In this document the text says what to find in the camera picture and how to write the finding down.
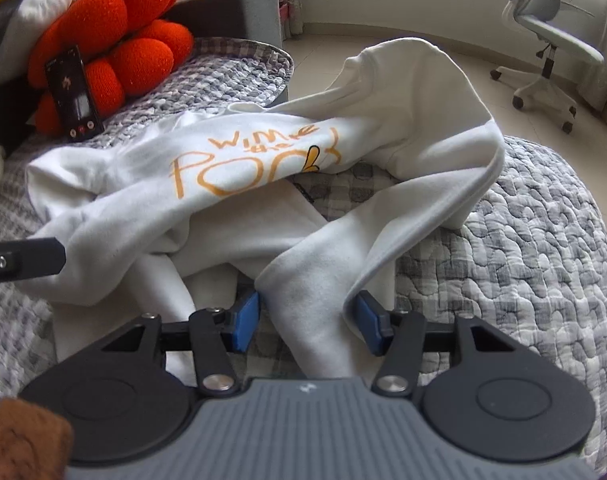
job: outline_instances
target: orange strawberry plush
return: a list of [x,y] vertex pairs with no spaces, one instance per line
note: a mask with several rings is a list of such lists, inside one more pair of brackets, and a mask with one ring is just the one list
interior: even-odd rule
[[[194,44],[189,30],[157,19],[176,0],[77,0],[34,46],[28,82],[46,89],[44,64],[74,45],[85,61],[88,87],[102,119],[155,88],[183,63]],[[63,133],[55,102],[44,92],[35,115],[37,131]]]

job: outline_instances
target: bed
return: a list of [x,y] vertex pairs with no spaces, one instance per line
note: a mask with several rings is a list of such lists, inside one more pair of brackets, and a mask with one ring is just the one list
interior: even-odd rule
[[[198,56],[176,77],[115,115],[97,148],[127,141],[153,118],[186,109],[215,113],[234,101],[268,105],[285,88],[292,60],[277,48],[243,40],[199,40]],[[39,227],[25,197],[23,168],[53,143],[31,137],[11,156],[0,187],[0,240]],[[394,183],[357,164],[337,175],[291,179],[328,220]],[[597,420],[583,452],[607,470],[607,233],[595,200],[572,168],[548,148],[506,137],[500,178],[458,231],[438,229],[396,264],[397,308],[429,320],[472,312],[583,381]],[[13,284],[0,284],[0,397],[16,394],[54,362],[50,308]],[[427,354],[421,381],[447,368]],[[235,359],[245,376],[300,372],[270,320],[262,316],[248,354]]]

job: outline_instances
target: orange lettering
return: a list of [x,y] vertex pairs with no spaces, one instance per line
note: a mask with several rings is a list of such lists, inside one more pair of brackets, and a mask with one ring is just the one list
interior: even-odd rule
[[244,150],[244,152],[252,152],[252,153],[266,153],[267,152],[267,148],[266,146],[264,146],[263,144],[257,144],[255,146],[251,146],[250,150]]
[[[200,162],[195,162],[194,164],[189,164],[187,166],[180,166],[181,157],[186,155],[205,155],[206,160],[201,160]],[[206,164],[215,158],[215,155],[212,153],[204,153],[204,152],[186,152],[182,153],[175,160],[172,161],[170,167],[172,168],[172,172],[170,176],[175,179],[175,191],[177,192],[177,198],[181,199],[184,197],[184,189],[183,182],[181,181],[181,172],[184,170],[189,170],[189,168],[194,168],[196,166],[201,166],[202,164]]]
[[224,140],[222,142],[219,142],[216,139],[208,139],[210,142],[212,142],[217,148],[219,148],[220,150],[224,149],[226,146],[236,146],[237,145],[237,141],[239,140],[239,132],[236,131],[234,133],[234,137],[232,137],[232,140]]
[[281,137],[283,140],[288,140],[288,137],[273,129],[269,129],[267,132],[252,133],[252,137],[255,139],[255,144],[261,144],[260,137],[264,137],[267,142],[275,142],[277,140],[277,136]]
[[319,128],[314,124],[308,124],[308,126],[303,126],[299,128],[299,131],[296,134],[289,136],[291,139],[299,139],[300,137],[305,137],[306,135],[310,135],[313,132],[316,132]]
[[336,128],[330,127],[330,131],[332,132],[332,137],[334,138],[334,142],[330,148],[326,148],[324,150],[325,153],[330,153],[330,155],[334,155],[337,158],[337,164],[341,164],[341,153],[337,150],[337,143],[339,142],[339,133]]
[[289,156],[294,155],[307,157],[308,152],[304,150],[289,150],[288,152],[279,153],[279,155],[277,155],[273,159],[272,164],[270,165],[270,172],[268,173],[268,182],[272,182],[275,179],[275,174],[277,173],[277,168],[279,167],[281,161]]
[[[247,186],[242,186],[238,189],[224,189],[222,187],[219,186],[215,186],[215,184],[211,184],[210,182],[206,182],[206,173],[210,170],[212,170],[213,168],[216,168],[217,166],[222,166],[224,164],[230,164],[231,162],[236,162],[238,160],[251,160],[253,161],[256,166],[257,166],[257,174],[255,175],[255,178],[253,179],[253,181],[248,184]],[[197,184],[199,184],[202,187],[205,187],[207,190],[209,190],[211,193],[217,195],[217,196],[229,196],[229,195],[234,195],[236,193],[241,193],[242,191],[251,189],[252,187],[255,187],[257,185],[257,183],[261,180],[261,177],[263,176],[263,162],[261,162],[261,159],[256,158],[254,156],[242,156],[240,158],[231,158],[231,160],[224,160],[222,162],[216,162],[215,164],[212,164],[211,166],[208,166],[206,168],[203,168],[203,170],[200,171],[199,175],[197,175]]]
[[292,144],[287,144],[285,142],[279,142],[279,144],[275,144],[274,146],[270,146],[270,149],[274,152],[278,152],[279,150],[283,150],[285,148],[292,147]]

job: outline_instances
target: black plastic bracket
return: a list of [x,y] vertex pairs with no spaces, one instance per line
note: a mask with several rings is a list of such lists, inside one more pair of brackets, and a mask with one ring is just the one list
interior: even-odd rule
[[55,238],[0,242],[0,282],[58,274],[65,263],[66,252]]
[[133,319],[20,392],[71,423],[72,463],[104,465],[146,454],[184,424],[196,399],[162,369],[161,330],[160,316]]
[[[366,305],[373,301],[368,297]],[[471,314],[441,324],[418,312],[388,312],[382,320],[381,311],[375,305],[376,316],[359,314],[366,341],[376,340],[380,331],[363,320],[389,322],[394,330],[374,393],[408,398],[443,438],[490,460],[539,462],[581,449],[595,406],[570,374]],[[419,388],[423,352],[449,352],[451,367]]]
[[226,355],[226,346],[212,314],[197,310],[188,318],[188,333],[199,393],[204,397],[236,394],[241,384]]

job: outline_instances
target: ribbed gray grip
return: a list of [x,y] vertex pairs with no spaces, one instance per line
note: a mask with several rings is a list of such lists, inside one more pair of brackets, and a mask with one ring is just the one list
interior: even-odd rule
[[361,379],[255,380],[243,395],[210,400],[178,439],[138,462],[68,468],[68,480],[592,480],[568,456],[503,465],[436,435],[406,400]]

